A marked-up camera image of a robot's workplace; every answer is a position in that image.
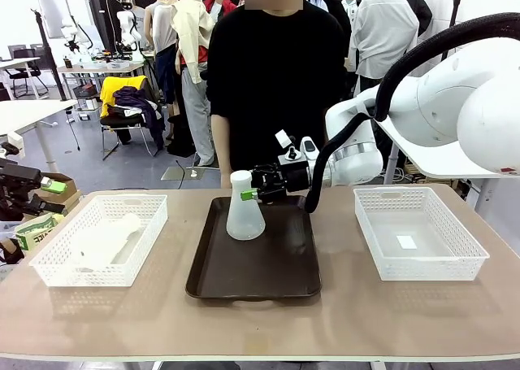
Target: white sticker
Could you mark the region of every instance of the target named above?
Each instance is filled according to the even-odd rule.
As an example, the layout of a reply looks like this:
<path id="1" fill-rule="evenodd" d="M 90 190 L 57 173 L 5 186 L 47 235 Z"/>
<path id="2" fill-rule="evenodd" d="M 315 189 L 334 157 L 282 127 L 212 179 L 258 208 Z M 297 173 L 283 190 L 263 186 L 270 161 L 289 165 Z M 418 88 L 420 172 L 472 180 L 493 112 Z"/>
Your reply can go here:
<path id="1" fill-rule="evenodd" d="M 417 250 L 414 239 L 411 236 L 397 236 L 403 250 Z"/>

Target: perforated plastic basket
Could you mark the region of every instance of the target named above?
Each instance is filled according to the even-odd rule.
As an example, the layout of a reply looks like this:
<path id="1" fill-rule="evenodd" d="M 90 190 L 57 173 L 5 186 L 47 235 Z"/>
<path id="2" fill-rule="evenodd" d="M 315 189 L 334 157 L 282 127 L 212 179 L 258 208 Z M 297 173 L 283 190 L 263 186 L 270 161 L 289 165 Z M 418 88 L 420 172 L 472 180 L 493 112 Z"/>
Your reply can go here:
<path id="1" fill-rule="evenodd" d="M 93 271 L 71 258 L 71 241 L 81 229 L 128 213 L 141 219 L 140 229 L 128 239 L 112 264 Z M 131 286 L 168 219 L 166 195 L 97 196 L 29 263 L 48 286 Z"/>
<path id="2" fill-rule="evenodd" d="M 383 281 L 472 281 L 489 254 L 433 189 L 355 189 L 356 217 Z"/>

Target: gray pants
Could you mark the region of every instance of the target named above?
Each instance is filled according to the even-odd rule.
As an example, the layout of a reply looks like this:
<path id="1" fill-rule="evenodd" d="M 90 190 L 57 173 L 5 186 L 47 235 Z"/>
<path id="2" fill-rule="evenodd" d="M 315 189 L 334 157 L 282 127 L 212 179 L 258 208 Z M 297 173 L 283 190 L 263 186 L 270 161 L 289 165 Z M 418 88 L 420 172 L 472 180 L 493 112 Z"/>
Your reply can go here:
<path id="1" fill-rule="evenodd" d="M 207 69 L 207 63 L 199 63 L 199 72 Z M 189 130 L 192 133 L 193 142 L 198 156 L 201 158 L 199 165 L 211 164 L 215 157 L 211 137 L 210 101 L 206 96 L 207 83 L 202 81 L 194 84 L 189 70 L 185 67 L 182 71 L 182 94 L 186 106 Z"/>

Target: white vase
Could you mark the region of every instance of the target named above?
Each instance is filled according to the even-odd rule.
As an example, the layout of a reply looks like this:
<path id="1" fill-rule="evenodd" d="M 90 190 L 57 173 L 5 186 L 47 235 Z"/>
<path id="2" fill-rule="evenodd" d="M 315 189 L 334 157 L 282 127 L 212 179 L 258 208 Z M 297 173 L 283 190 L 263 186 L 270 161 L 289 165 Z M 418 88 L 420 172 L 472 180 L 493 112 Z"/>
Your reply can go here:
<path id="1" fill-rule="evenodd" d="M 257 201 L 243 201 L 241 193 L 251 189 L 251 172 L 237 171 L 231 174 L 232 196 L 227 215 L 226 230 L 236 240 L 253 240 L 266 228 L 266 221 Z"/>

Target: black tray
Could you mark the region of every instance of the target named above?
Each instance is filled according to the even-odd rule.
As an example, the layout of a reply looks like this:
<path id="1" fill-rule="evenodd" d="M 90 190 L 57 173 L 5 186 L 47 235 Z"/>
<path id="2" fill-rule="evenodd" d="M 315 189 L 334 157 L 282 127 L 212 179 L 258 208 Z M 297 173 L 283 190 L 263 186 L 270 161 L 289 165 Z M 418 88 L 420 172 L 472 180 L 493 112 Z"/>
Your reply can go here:
<path id="1" fill-rule="evenodd" d="M 186 283 L 194 298 L 246 301 L 308 298 L 322 287 L 309 214 L 300 197 L 260 205 L 266 230 L 249 241 L 228 235 L 230 198 L 211 202 Z"/>

